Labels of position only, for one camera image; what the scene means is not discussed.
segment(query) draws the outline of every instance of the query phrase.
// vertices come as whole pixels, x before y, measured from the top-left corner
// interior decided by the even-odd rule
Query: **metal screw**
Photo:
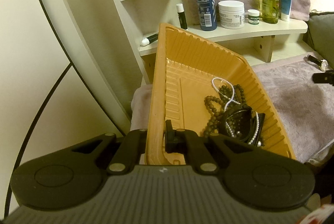
[[[213,172],[217,169],[217,166],[213,163],[204,163],[200,166],[201,170],[206,172]]]
[[[121,163],[113,163],[109,166],[109,169],[114,172],[121,172],[125,169],[125,165]]]

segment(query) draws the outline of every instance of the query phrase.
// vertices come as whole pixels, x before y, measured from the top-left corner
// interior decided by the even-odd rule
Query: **orange plastic basket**
[[[146,163],[184,163],[181,154],[167,154],[164,151],[165,121],[171,119],[174,129],[190,129],[202,135],[210,118],[204,98],[208,95],[219,97],[211,86],[214,77],[221,77],[234,85],[240,84],[247,104],[258,113],[266,114],[261,132],[263,149],[295,159],[277,111],[247,61],[214,42],[162,23],[147,133]]]

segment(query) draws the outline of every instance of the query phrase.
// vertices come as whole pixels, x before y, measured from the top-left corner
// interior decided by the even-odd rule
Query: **barcode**
[[[212,26],[211,14],[204,14],[204,21],[206,27],[211,27]]]

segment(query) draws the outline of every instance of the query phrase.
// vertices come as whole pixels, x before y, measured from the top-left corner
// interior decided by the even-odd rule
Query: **wall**
[[[128,114],[142,74],[113,0],[67,0],[95,60]]]

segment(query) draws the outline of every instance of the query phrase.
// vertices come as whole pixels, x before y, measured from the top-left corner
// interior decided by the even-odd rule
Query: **blue spray bottle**
[[[214,0],[196,0],[198,14],[203,31],[213,31],[217,28],[216,6]]]

